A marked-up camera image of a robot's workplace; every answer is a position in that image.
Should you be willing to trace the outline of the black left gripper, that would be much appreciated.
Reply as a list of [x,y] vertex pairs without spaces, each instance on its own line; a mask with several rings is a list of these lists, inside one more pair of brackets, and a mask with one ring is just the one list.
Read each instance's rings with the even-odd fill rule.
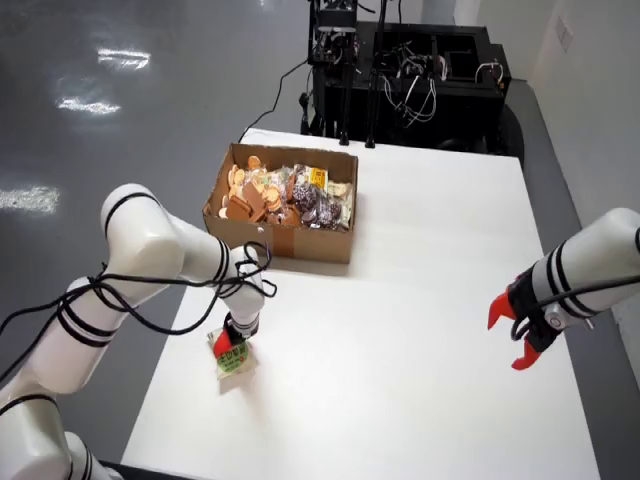
[[239,345],[240,348],[248,348],[249,338],[258,332],[258,315],[252,318],[248,324],[241,324],[228,312],[225,316],[223,328],[213,332],[213,354],[215,358],[221,358],[232,348]]

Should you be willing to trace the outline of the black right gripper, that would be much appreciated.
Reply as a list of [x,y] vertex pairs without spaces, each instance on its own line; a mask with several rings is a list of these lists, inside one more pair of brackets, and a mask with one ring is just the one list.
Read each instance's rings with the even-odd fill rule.
[[535,364],[540,357],[538,351],[549,348],[560,332],[544,318],[543,309],[538,305],[534,294],[531,272],[521,273],[508,286],[507,292],[492,301],[488,313],[488,329],[491,330],[502,317],[511,319],[512,310],[516,319],[511,327],[511,339],[524,339],[527,342],[523,343],[523,354],[512,362],[511,367],[516,371],[524,371]]

